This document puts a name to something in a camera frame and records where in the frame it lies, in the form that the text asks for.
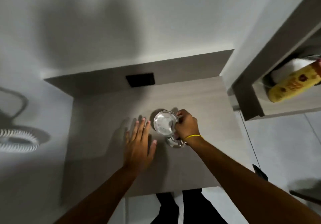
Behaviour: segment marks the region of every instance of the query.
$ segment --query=hand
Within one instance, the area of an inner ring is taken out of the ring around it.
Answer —
[[[154,159],[157,140],[154,140],[150,146],[148,154],[148,133],[150,130],[150,121],[145,126],[146,119],[142,122],[136,121],[135,127],[130,137],[129,131],[126,132],[126,147],[124,152],[124,167],[127,167],[137,173],[140,173]]]
[[[187,136],[193,134],[200,134],[198,130],[197,119],[193,117],[188,111],[182,109],[176,113],[179,118],[179,122],[175,124],[175,131],[181,139],[185,139]]]

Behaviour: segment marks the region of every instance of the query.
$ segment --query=forearm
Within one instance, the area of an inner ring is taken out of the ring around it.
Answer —
[[[74,206],[56,223],[102,223],[106,224],[121,198],[130,188],[137,173],[122,167],[105,183]]]
[[[321,218],[308,207],[201,137],[191,137],[188,144],[249,223],[320,223]]]

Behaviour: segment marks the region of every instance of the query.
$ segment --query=black rectangular cutout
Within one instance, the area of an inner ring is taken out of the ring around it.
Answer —
[[[127,75],[126,79],[131,88],[155,84],[154,73]]]

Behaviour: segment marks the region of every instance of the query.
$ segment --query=person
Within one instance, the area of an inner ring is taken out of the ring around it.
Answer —
[[[246,220],[252,223],[321,223],[321,217],[254,172],[240,165],[200,136],[197,119],[186,110],[177,112],[175,130],[199,155]],[[136,177],[149,167],[157,142],[148,150],[150,121],[136,122],[132,134],[126,132],[124,164],[98,189],[79,202],[56,223],[107,223],[119,201]],[[153,223],[177,223],[178,215],[170,193],[157,194],[161,202]],[[201,190],[183,191],[184,223],[226,223]]]

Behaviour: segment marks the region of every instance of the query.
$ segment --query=person's left hand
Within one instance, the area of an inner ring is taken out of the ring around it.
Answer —
[[[157,140],[154,140],[150,146],[148,154],[148,133],[150,130],[150,121],[148,120],[145,126],[146,119],[143,118],[142,122],[136,121],[132,135],[129,131],[126,132],[126,147],[124,152],[124,167],[142,172],[149,167],[154,159],[156,151]]]

